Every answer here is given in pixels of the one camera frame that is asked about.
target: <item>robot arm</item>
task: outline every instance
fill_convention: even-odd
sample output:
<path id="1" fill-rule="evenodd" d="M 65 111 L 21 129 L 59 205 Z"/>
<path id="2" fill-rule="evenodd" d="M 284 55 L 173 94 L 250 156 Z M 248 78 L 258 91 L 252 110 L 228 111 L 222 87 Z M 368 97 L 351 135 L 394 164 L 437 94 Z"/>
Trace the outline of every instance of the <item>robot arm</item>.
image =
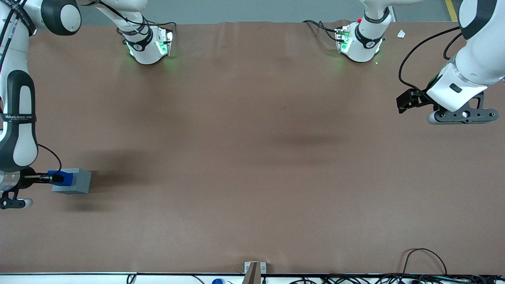
<path id="1" fill-rule="evenodd" d="M 26 208 L 29 199 L 17 198 L 19 189 L 33 183 L 64 184 L 68 173 L 36 173 L 29 166 L 38 155 L 35 136 L 35 87 L 28 74 L 28 38 L 37 29 L 73 35 L 81 26 L 78 4 L 96 6 L 117 26 L 141 64 L 153 64 L 168 55 L 172 31 L 149 22 L 139 12 L 147 0 L 0 0 L 6 19 L 0 48 L 0 209 Z"/>
<path id="2" fill-rule="evenodd" d="M 483 108 L 483 92 L 505 77 L 505 38 L 498 35 L 505 26 L 503 13 L 504 1 L 464 0 L 459 24 L 467 40 L 466 45 L 444 65 L 423 91 L 424 94 L 410 89 L 398 97 L 400 113 L 432 103 L 434 112 L 428 116 L 431 124 L 472 124 L 496 120 L 496 110 Z M 473 98 L 478 101 L 476 109 L 469 104 Z"/>
<path id="3" fill-rule="evenodd" d="M 379 52 L 382 36 L 391 23 L 389 6 L 411 5 L 423 0 L 360 0 L 365 7 L 361 22 L 343 27 L 338 50 L 356 62 L 367 62 Z"/>
<path id="4" fill-rule="evenodd" d="M 0 98 L 3 103 L 0 130 L 0 208 L 26 208 L 30 199 L 18 199 L 18 190 L 34 182 L 47 183 L 48 176 L 27 179 L 35 175 L 29 167 L 38 155 L 35 136 L 35 87 L 28 74 L 28 38 L 37 29 L 47 29 L 58 35 L 75 34 L 81 25 L 77 4 L 73 0 L 2 1 L 0 17 L 5 19 L 2 30 L 0 59 Z"/>
<path id="5" fill-rule="evenodd" d="M 150 24 L 140 13 L 147 0 L 78 0 L 78 4 L 96 7 L 118 27 L 126 39 L 130 54 L 140 64 L 153 64 L 168 55 L 173 32 Z"/>

